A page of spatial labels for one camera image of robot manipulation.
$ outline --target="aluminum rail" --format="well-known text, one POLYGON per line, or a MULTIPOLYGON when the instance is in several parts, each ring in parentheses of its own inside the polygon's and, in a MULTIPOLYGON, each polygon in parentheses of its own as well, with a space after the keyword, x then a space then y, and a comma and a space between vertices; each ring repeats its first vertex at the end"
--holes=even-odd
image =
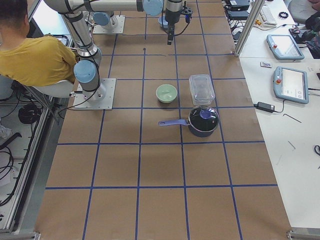
POLYGON ((245 43, 249 37, 249 34, 251 32, 251 29, 260 13, 260 10, 262 8, 262 6, 264 5, 265 0, 255 0, 252 9, 250 11, 249 17, 245 22, 244 28, 242 30, 242 33, 240 35, 239 41, 235 46, 235 50, 234 50, 234 55, 236 57, 240 56, 240 53, 242 51, 242 49, 245 46, 245 43))

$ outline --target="saucepan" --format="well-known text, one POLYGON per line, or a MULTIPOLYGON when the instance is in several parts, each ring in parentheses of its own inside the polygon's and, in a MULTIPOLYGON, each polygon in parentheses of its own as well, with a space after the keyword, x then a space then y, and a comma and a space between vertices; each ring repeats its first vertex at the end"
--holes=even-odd
POLYGON ((192 108, 187 119, 160 121, 159 126, 184 125, 197 137, 208 137, 218 127, 219 116, 210 106, 196 106, 192 108))

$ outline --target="plastic container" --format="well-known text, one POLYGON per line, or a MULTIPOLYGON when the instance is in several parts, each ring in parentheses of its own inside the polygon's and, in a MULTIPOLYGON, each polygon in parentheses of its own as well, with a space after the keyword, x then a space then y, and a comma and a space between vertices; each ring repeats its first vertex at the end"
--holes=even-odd
POLYGON ((215 99, 215 91, 208 74, 191 75, 189 78, 192 102, 195 106, 210 105, 215 99))

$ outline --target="purple pot handle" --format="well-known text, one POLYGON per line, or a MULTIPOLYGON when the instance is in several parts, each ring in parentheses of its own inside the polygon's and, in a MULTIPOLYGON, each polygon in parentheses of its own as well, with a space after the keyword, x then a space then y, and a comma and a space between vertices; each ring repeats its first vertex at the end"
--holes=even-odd
POLYGON ((189 123, 185 119, 176 119, 176 120, 167 120, 167 121, 160 121, 158 123, 159 126, 170 126, 170 125, 185 125, 188 126, 189 123))

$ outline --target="black pot lid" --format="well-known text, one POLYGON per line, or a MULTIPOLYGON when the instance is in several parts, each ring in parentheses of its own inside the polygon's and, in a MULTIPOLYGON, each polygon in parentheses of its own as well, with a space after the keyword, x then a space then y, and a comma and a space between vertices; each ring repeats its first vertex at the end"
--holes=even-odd
POLYGON ((212 107, 196 106, 189 114, 189 121, 195 129, 210 132, 217 128, 219 116, 212 107))

